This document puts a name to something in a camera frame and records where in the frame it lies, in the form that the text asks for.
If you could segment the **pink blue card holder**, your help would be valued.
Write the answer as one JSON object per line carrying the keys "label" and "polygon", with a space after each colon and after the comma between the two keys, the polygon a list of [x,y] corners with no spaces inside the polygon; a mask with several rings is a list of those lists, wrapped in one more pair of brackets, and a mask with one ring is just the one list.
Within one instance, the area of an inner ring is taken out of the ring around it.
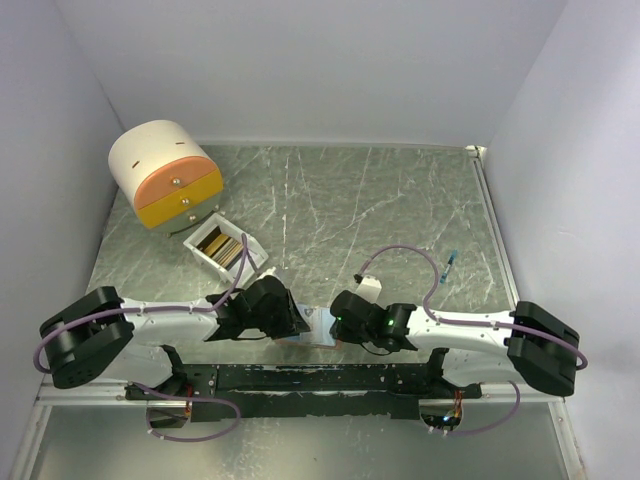
{"label": "pink blue card holder", "polygon": [[330,341],[312,341],[302,338],[301,336],[292,336],[278,339],[276,340],[276,343],[285,346],[296,346],[324,350],[339,350],[341,348],[341,343],[333,339],[331,339]]}

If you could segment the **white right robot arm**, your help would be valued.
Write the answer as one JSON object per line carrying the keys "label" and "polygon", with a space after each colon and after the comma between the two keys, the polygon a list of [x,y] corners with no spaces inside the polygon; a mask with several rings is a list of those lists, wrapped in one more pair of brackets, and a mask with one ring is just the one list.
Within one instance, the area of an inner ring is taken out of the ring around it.
{"label": "white right robot arm", "polygon": [[381,307],[345,290],[330,313],[331,333],[344,343],[370,343],[387,352],[447,350],[443,362],[424,374],[426,390],[439,398],[457,386],[508,381],[569,397],[586,365],[577,331],[529,301],[490,314],[430,312],[407,303]]}

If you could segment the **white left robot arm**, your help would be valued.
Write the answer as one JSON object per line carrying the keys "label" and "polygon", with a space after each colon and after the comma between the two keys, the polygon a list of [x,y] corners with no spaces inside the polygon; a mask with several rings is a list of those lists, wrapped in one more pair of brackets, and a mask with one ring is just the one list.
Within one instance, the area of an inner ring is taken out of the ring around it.
{"label": "white left robot arm", "polygon": [[290,290],[273,275],[246,289],[177,304],[136,301],[99,287],[41,325],[34,364],[58,389],[106,378],[173,399],[187,385],[179,344],[236,340],[247,330],[278,340],[310,329]]}

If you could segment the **white crest credit card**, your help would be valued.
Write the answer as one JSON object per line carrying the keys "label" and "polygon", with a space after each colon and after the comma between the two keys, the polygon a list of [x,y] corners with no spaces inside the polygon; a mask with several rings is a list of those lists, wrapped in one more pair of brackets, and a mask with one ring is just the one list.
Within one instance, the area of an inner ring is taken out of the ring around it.
{"label": "white crest credit card", "polygon": [[316,308],[301,305],[299,309],[311,326],[311,331],[309,333],[303,333],[299,336],[312,341],[335,340],[330,333],[331,326],[334,323],[334,317],[330,314],[327,308]]}

